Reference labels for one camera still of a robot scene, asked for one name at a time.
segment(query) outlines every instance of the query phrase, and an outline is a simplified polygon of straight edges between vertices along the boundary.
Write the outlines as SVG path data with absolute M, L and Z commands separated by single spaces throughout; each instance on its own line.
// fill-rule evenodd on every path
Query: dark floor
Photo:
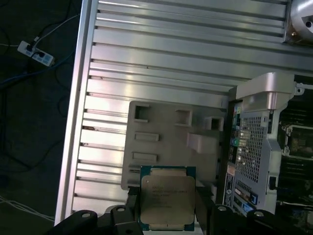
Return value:
M 0 0 L 0 6 L 7 2 Z M 11 0 L 0 7 L 0 44 L 8 44 L 5 31 L 12 45 L 22 40 L 30 43 L 50 23 L 63 20 L 68 0 Z M 69 16 L 80 11 L 81 0 L 73 0 Z M 64 24 L 43 39 L 38 48 L 62 60 L 74 51 L 79 17 Z M 17 52 L 16 47 L 0 46 L 0 83 L 25 72 L 28 65 L 32 71 L 46 69 Z M 63 141 L 66 127 L 68 95 L 73 69 L 73 56 L 57 70 L 21 80 L 4 89 L 0 85 L 0 105 L 6 104 L 6 115 L 0 116 L 6 127 L 5 151 L 28 165 L 34 166 L 47 151 L 45 160 L 32 170 L 16 164 L 0 151 L 0 196 L 23 203 L 40 213 L 55 214 L 61 169 Z M 58 84 L 55 71 L 62 83 Z M 42 234 L 53 226 L 43 218 L 17 210 L 0 203 L 0 234 Z

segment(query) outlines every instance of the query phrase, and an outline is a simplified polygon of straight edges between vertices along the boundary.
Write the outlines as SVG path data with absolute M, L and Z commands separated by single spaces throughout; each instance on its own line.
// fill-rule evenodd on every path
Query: rectangular cutout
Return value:
M 133 160 L 135 162 L 156 163 L 157 155 L 148 153 L 133 153 Z
M 205 129 L 212 131 L 223 131 L 224 118 L 223 117 L 207 117 L 204 120 Z
M 158 141 L 159 135 L 153 133 L 135 132 L 136 141 Z
M 137 122 L 148 122 L 149 121 L 149 108 L 150 106 L 147 105 L 136 105 L 135 106 L 135 114 L 134 114 L 134 121 Z
M 175 113 L 176 113 L 175 126 L 191 127 L 192 123 L 191 110 L 177 109 L 175 110 Z

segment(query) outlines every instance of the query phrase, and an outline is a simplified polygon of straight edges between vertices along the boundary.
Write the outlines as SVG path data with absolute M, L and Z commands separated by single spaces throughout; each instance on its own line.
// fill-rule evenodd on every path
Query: electrical outlet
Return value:
M 39 63 L 42 63 L 43 65 L 46 65 L 50 67 L 54 64 L 54 57 L 42 50 L 39 50 L 38 48 L 33 48 L 32 51 L 27 50 L 27 46 L 29 44 L 25 41 L 21 41 L 21 44 L 18 47 L 18 51 L 24 55 L 27 55 L 28 57 L 31 57 L 36 52 L 42 52 L 42 55 L 35 54 L 32 59 L 36 60 Z

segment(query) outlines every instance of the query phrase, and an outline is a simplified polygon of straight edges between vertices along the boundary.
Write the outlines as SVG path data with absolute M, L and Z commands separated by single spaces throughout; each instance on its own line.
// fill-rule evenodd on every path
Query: white cable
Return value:
M 8 47 L 9 45 L 0 43 L 0 46 Z M 19 45 L 10 45 L 10 47 L 19 47 Z
M 51 30 L 50 32 L 48 32 L 46 35 L 42 36 L 34 45 L 34 48 L 36 48 L 37 44 L 44 39 L 45 37 L 49 36 L 51 33 L 53 33 L 55 30 L 57 30 L 59 27 L 61 27 L 62 25 L 64 25 L 65 23 L 69 22 L 70 20 L 73 20 L 74 18 L 78 17 L 80 14 L 73 16 L 71 18 L 68 18 L 66 21 L 64 21 L 63 23 L 59 24 L 57 27 L 55 27 L 53 30 Z
M 9 204 L 10 206 L 12 206 L 12 207 L 14 207 L 14 208 L 16 208 L 16 209 L 18 209 L 18 210 L 21 210 L 21 211 L 24 211 L 24 212 L 27 212 L 27 213 L 30 213 L 30 214 L 37 215 L 37 216 L 39 216 L 39 217 L 42 217 L 42 218 L 47 219 L 47 220 L 50 220 L 50 221 L 54 221 L 54 217 L 52 217 L 52 216 L 48 216 L 48 215 L 41 214 L 41 213 L 35 211 L 34 209 L 32 209 L 33 211 L 29 211 L 29 210 L 25 209 L 25 208 L 23 207 L 23 206 L 25 206 L 25 205 L 22 205 L 22 206 L 14 205 L 14 203 L 18 203 L 18 202 L 16 202 L 16 201 L 2 201 L 2 202 L 0 202 L 0 203 L 7 203 L 7 204 Z
M 24 211 L 24 212 L 27 212 L 27 213 L 30 213 L 30 214 L 33 214 L 33 215 L 36 215 L 36 216 L 39 216 L 41 218 L 44 218 L 44 219 L 47 219 L 49 221 L 52 221 L 54 222 L 54 217 L 53 216 L 48 216 L 48 215 L 45 215 L 45 214 L 41 214 L 39 212 L 37 212 L 36 210 L 32 209 L 31 207 L 28 207 L 26 205 L 23 205 L 22 203 L 19 203 L 19 202 L 16 202 L 16 201 L 12 201 L 12 200 L 6 200 L 5 198 L 1 197 L 0 196 L 0 204 L 1 203 L 7 203 L 9 204 L 10 206 L 18 209 L 18 210 L 21 210 L 21 211 Z

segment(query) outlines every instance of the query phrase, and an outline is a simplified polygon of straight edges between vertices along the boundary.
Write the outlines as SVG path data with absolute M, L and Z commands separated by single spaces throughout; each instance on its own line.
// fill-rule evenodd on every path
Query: blue cable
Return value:
M 68 60 L 71 55 L 74 53 L 74 51 L 71 52 L 71 54 L 64 58 L 63 60 L 59 61 L 58 63 L 56 63 L 54 66 L 51 66 L 45 70 L 41 70 L 41 71 L 38 71 L 38 72 L 33 72 L 33 73 L 26 73 L 26 74 L 21 74 L 21 75 L 18 75 L 18 76 L 14 76 L 14 77 L 10 77 L 8 79 L 5 79 L 3 82 L 0 83 L 0 86 L 1 85 L 4 85 L 5 83 L 8 83 L 8 82 L 11 82 L 12 80 L 15 80 L 15 79 L 18 79 L 18 78 L 23 78 L 23 77 L 28 77 L 28 76 L 33 76 L 33 75 L 37 75 L 37 74 L 40 74 L 40 73 L 43 73 L 43 72 L 47 72 L 49 70 L 52 70 L 58 66 L 60 66 L 61 64 L 63 64 L 66 60 Z

